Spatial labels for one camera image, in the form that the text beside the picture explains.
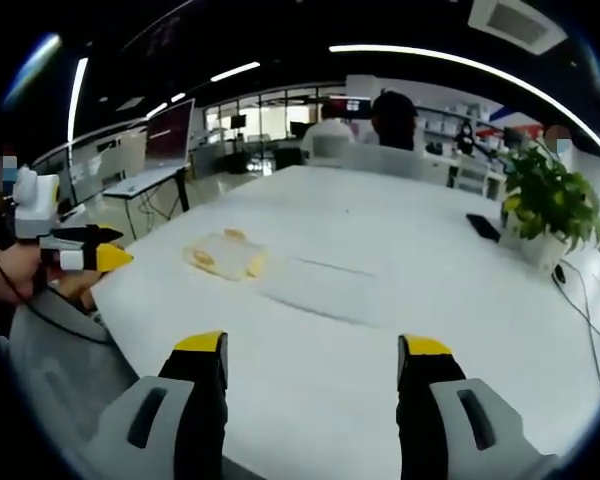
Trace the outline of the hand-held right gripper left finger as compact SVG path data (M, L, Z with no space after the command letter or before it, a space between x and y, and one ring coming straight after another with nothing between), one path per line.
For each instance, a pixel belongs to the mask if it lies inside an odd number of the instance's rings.
M222 478L227 357L226 332L190 336L111 403L84 448L99 477Z

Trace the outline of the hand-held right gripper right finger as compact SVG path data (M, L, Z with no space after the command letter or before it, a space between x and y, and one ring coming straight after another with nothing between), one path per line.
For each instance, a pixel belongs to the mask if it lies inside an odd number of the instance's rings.
M549 479L559 462L536 450L520 414L466 377L435 339L399 337L397 392L403 479Z

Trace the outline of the person's left hand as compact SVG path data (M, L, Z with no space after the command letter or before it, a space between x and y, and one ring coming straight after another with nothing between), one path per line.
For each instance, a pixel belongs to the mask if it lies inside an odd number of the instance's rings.
M0 250L0 302L19 304L30 299L40 265L41 250L37 245L14 243Z

